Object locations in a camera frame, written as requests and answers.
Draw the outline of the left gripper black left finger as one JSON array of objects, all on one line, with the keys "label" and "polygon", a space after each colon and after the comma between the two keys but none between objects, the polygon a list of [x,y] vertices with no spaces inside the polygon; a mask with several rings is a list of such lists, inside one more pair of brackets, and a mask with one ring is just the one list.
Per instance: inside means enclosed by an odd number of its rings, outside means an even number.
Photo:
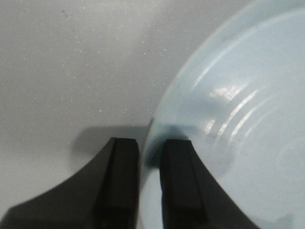
[{"label": "left gripper black left finger", "polygon": [[139,196],[139,147],[111,138],[73,176],[11,207],[3,229],[133,229]]}]

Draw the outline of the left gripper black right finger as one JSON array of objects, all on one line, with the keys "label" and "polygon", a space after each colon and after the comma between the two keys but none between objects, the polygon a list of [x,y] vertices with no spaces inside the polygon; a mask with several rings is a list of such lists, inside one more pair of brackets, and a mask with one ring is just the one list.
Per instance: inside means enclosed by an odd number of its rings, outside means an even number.
[{"label": "left gripper black right finger", "polygon": [[161,153],[165,229],[255,229],[217,183],[191,141],[168,139]]}]

